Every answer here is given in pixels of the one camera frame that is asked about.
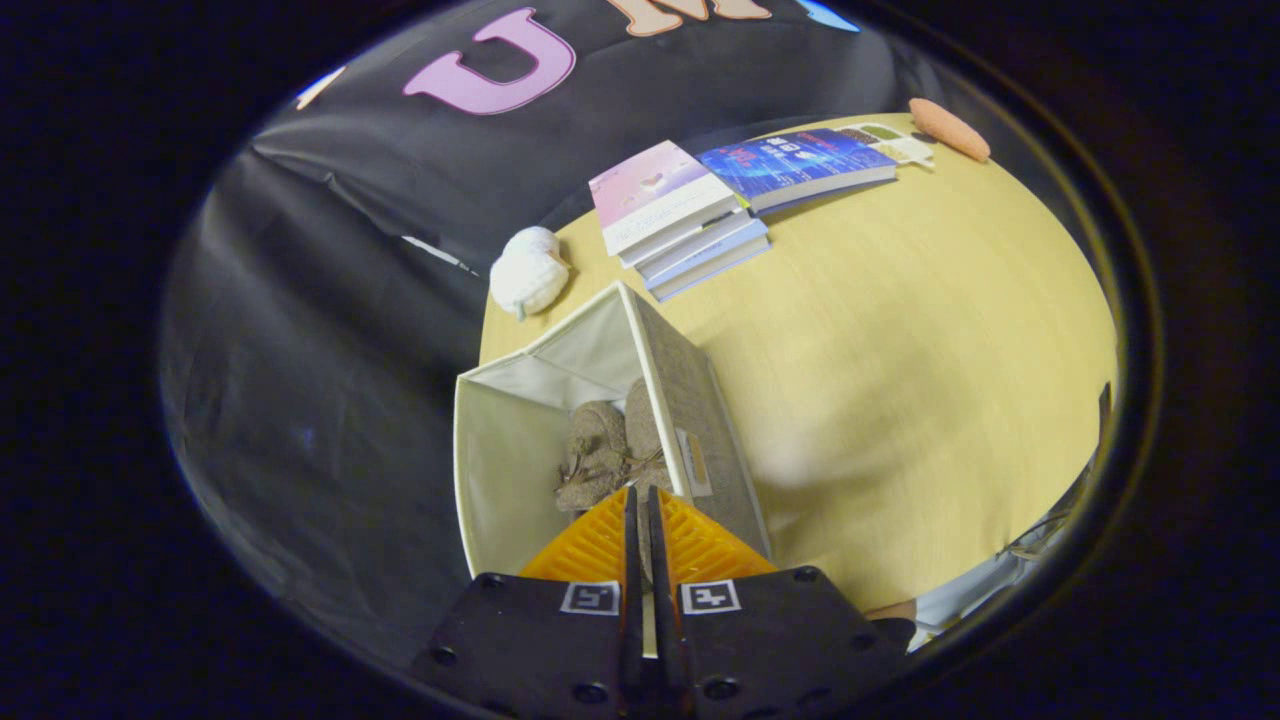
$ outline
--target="pink book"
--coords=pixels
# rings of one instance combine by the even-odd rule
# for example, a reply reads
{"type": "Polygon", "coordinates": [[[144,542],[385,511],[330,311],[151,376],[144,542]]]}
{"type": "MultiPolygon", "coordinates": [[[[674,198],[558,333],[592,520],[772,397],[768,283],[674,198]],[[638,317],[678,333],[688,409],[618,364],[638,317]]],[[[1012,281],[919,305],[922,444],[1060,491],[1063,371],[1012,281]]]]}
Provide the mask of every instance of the pink book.
{"type": "Polygon", "coordinates": [[[605,250],[626,268],[741,210],[723,181],[669,140],[591,178],[588,186],[605,250]]]}

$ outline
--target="orange gripper pad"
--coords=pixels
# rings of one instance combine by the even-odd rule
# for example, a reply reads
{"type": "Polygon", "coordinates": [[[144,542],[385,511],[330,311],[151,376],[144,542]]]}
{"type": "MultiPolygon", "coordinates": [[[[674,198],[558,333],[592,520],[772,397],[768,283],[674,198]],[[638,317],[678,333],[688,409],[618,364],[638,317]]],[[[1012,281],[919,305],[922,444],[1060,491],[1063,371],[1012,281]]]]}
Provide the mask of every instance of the orange gripper pad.
{"type": "Polygon", "coordinates": [[[671,588],[774,573],[772,562],[696,507],[658,489],[671,588]]]}
{"type": "Polygon", "coordinates": [[[521,577],[562,583],[626,582],[623,512],[627,488],[586,511],[543,548],[521,577]]]}

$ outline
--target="fabric storage bin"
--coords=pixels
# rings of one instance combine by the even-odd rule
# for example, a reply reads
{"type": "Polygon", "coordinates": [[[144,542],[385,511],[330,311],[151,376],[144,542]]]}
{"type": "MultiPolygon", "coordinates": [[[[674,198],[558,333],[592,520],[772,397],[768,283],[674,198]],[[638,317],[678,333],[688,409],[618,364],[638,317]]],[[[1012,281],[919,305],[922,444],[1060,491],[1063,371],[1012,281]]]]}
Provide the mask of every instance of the fabric storage bin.
{"type": "Polygon", "coordinates": [[[626,411],[641,377],[675,493],[771,557],[710,360],[614,282],[529,347],[458,375],[454,496],[472,575],[518,573],[570,525],[554,502],[570,413],[593,400],[626,411]]]}

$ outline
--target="book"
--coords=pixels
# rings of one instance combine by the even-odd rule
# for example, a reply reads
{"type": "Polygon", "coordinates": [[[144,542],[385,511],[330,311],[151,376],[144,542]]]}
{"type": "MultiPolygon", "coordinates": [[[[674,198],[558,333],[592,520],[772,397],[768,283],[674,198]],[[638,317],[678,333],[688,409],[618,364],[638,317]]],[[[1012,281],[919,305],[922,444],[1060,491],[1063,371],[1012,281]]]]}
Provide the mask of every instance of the book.
{"type": "Polygon", "coordinates": [[[753,222],[755,222],[755,218],[744,209],[714,218],[694,233],[673,240],[662,249],[655,250],[653,255],[637,261],[635,270],[648,282],[686,258],[723,242],[753,222]]]}
{"type": "Polygon", "coordinates": [[[733,190],[669,140],[588,182],[604,246],[623,268],[740,209],[733,190]]]}
{"type": "Polygon", "coordinates": [[[645,282],[645,290],[658,302],[666,302],[676,295],[703,283],[724,270],[745,263],[771,247],[768,228],[758,219],[732,233],[721,243],[703,249],[671,266],[667,272],[645,282]]]}
{"type": "Polygon", "coordinates": [[[906,137],[896,129],[879,123],[854,123],[838,127],[836,132],[861,142],[881,155],[887,155],[899,165],[915,163],[925,168],[933,167],[933,150],[928,145],[906,137]]]}
{"type": "Polygon", "coordinates": [[[726,145],[698,156],[756,214],[826,192],[893,179],[897,163],[833,129],[818,128],[726,145]]]}

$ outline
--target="book stack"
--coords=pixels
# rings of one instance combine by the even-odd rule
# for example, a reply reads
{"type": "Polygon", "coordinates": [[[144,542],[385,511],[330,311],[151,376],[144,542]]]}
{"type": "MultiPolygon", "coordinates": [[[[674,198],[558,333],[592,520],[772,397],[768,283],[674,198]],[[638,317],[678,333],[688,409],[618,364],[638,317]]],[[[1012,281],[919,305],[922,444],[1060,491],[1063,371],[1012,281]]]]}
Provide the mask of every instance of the book stack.
{"type": "Polygon", "coordinates": [[[769,249],[746,201],[671,141],[588,184],[605,250],[659,302],[769,249]]]}

